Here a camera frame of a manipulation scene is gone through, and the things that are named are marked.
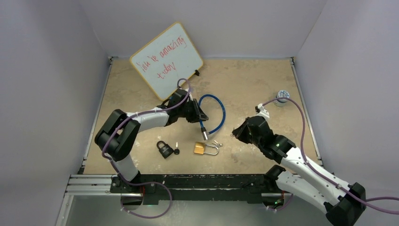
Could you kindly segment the blue cable lock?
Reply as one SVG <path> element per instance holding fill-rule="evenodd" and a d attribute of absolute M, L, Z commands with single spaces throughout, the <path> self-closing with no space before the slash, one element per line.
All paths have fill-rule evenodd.
<path fill-rule="evenodd" d="M 220 107 L 221 107 L 221 109 L 222 109 L 222 119 L 221 119 L 221 122 L 219 123 L 219 125 L 218 125 L 215 129 L 211 130 L 210 132 L 208 132 L 208 131 L 206 130 L 206 128 L 205 128 L 205 126 L 204 126 L 204 124 L 203 124 L 203 120 L 200 120 L 200 121 L 199 121 L 200 129 L 201 129 L 201 134 L 202 134 L 203 139 L 204 139 L 205 141 L 208 140 L 208 136 L 209 136 L 210 134 L 216 133 L 216 132 L 223 126 L 223 124 L 224 124 L 224 122 L 225 122 L 225 119 L 226 119 L 226 110 L 225 110 L 225 107 L 224 107 L 222 101 L 221 101 L 218 97 L 216 97 L 215 95 L 212 95 L 212 94 L 205 94 L 205 95 L 203 95 L 203 96 L 199 99 L 198 104 L 201 105 L 202 101 L 203 101 L 205 98 L 207 98 L 207 97 L 212 98 L 212 99 L 214 99 L 215 101 L 217 101 L 217 102 L 219 103 L 219 105 L 220 105 Z"/>

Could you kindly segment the black-headed key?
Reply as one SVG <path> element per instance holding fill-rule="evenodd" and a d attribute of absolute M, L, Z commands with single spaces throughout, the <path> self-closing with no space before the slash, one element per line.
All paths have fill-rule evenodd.
<path fill-rule="evenodd" d="M 178 155 L 180 153 L 179 147 L 178 147 L 178 142 L 176 142 L 176 147 L 174 149 L 174 154 Z"/>

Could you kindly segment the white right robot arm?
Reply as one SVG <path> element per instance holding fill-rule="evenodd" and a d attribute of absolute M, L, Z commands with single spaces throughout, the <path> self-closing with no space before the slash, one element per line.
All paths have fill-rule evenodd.
<path fill-rule="evenodd" d="M 265 188 L 292 193 L 322 211 L 334 226 L 352 226 L 366 209 L 365 188 L 331 174 L 283 135 L 274 134 L 267 120 L 256 115 L 248 117 L 232 131 L 239 141 L 255 145 L 261 153 L 276 162 L 264 179 Z"/>

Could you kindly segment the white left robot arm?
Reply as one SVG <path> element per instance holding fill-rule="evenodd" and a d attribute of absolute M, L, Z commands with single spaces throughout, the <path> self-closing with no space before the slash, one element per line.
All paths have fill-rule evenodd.
<path fill-rule="evenodd" d="M 126 113 L 116 109 L 100 128 L 95 136 L 95 144 L 123 178 L 122 187 L 128 192 L 136 192 L 141 183 L 140 171 L 130 156 L 137 135 L 152 128 L 169 126 L 179 118 L 186 119 L 188 123 L 209 119 L 188 89 L 177 89 L 162 104 L 151 110 Z"/>

